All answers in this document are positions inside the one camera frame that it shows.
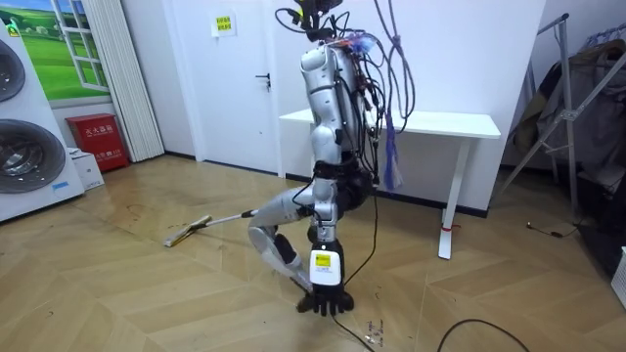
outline table leg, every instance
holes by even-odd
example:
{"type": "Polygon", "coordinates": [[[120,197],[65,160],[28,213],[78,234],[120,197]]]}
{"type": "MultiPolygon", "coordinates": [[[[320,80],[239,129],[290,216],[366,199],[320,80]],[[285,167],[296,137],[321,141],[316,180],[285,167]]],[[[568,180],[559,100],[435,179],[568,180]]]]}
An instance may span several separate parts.
{"type": "Polygon", "coordinates": [[[459,155],[457,156],[457,166],[454,169],[452,177],[452,186],[450,187],[450,196],[448,197],[448,205],[443,209],[443,221],[441,226],[441,234],[439,236],[439,257],[450,259],[452,254],[452,222],[454,213],[457,209],[457,201],[459,200],[459,192],[463,182],[463,174],[466,170],[468,154],[470,152],[470,139],[464,138],[461,142],[459,155]]]}

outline door handle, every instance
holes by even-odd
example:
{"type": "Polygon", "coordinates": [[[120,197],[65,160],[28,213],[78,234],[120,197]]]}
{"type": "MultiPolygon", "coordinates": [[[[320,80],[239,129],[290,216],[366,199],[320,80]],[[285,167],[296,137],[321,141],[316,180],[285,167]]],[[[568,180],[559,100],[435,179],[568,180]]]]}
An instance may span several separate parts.
{"type": "Polygon", "coordinates": [[[271,90],[272,90],[272,80],[270,79],[270,74],[269,74],[269,73],[267,73],[267,74],[265,74],[265,75],[259,75],[259,74],[257,74],[257,75],[255,75],[254,77],[256,77],[256,78],[265,78],[265,79],[267,79],[267,91],[269,92],[269,91],[271,91],[271,90]]]}

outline red cable tie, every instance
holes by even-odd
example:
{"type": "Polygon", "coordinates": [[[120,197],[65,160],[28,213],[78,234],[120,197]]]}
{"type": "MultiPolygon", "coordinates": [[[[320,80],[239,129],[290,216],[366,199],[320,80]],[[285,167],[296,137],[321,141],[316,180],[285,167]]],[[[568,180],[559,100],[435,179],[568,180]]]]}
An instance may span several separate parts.
{"type": "Polygon", "coordinates": [[[452,232],[452,229],[454,228],[459,228],[461,229],[461,225],[452,225],[452,228],[448,229],[448,228],[444,228],[443,226],[441,227],[441,231],[445,231],[445,232],[452,232]]]}

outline white table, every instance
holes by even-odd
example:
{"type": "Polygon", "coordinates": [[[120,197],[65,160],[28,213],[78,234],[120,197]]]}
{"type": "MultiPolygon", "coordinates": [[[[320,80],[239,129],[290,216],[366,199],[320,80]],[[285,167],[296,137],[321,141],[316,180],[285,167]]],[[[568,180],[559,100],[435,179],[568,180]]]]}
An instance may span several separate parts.
{"type": "MultiPolygon", "coordinates": [[[[393,113],[393,125],[396,130],[402,128],[404,120],[399,111],[393,113]]],[[[313,123],[311,110],[302,110],[280,117],[284,121],[313,123]]],[[[439,136],[460,137],[463,139],[457,156],[457,166],[452,178],[448,204],[443,209],[442,226],[439,237],[439,257],[450,259],[452,252],[452,224],[454,220],[459,192],[463,183],[470,144],[475,139],[499,139],[500,131],[491,117],[479,113],[426,112],[415,111],[409,118],[405,133],[422,133],[439,136]]]]}

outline baseboard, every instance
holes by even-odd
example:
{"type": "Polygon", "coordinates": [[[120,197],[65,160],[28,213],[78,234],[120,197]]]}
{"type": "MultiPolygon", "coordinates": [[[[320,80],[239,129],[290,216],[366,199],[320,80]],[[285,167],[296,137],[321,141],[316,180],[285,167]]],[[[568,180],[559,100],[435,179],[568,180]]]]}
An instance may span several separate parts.
{"type": "MultiPolygon", "coordinates": [[[[306,176],[300,176],[300,175],[294,175],[294,174],[286,174],[285,178],[287,178],[288,180],[293,180],[293,181],[298,181],[298,182],[309,182],[311,181],[310,177],[306,177],[306,176]]],[[[387,198],[387,199],[392,199],[392,200],[397,200],[397,201],[402,201],[402,202],[406,202],[406,203],[410,203],[410,204],[416,204],[416,205],[422,205],[422,206],[427,206],[427,207],[432,207],[432,208],[436,208],[436,209],[443,209],[446,207],[446,203],[443,201],[437,201],[437,200],[431,200],[431,199],[425,199],[425,198],[418,198],[418,197],[412,197],[412,196],[405,196],[405,195],[398,195],[392,192],[387,192],[387,191],[376,191],[376,195],[380,198],[387,198]]],[[[462,206],[462,205],[457,205],[457,212],[458,213],[462,213],[462,214],[466,214],[469,216],[475,216],[475,217],[479,217],[479,218],[487,218],[487,215],[489,214],[489,210],[482,210],[482,209],[476,209],[476,208],[472,208],[472,207],[468,207],[468,206],[462,206]]]]}
{"type": "Polygon", "coordinates": [[[258,172],[258,173],[262,173],[262,174],[265,174],[265,175],[278,176],[277,172],[271,172],[271,171],[259,170],[259,169],[255,169],[255,168],[251,168],[251,167],[233,165],[233,164],[229,164],[229,163],[226,163],[226,162],[219,162],[219,161],[212,161],[212,160],[205,160],[204,162],[208,162],[208,163],[212,163],[212,164],[220,165],[220,166],[234,167],[234,168],[237,168],[237,169],[240,169],[240,170],[245,170],[245,171],[258,172]]]}
{"type": "Polygon", "coordinates": [[[193,156],[193,155],[189,155],[189,154],[170,152],[170,151],[165,151],[165,154],[166,155],[172,155],[172,156],[178,156],[178,157],[182,157],[182,158],[186,158],[186,159],[189,159],[189,160],[196,161],[196,157],[193,156]]]}

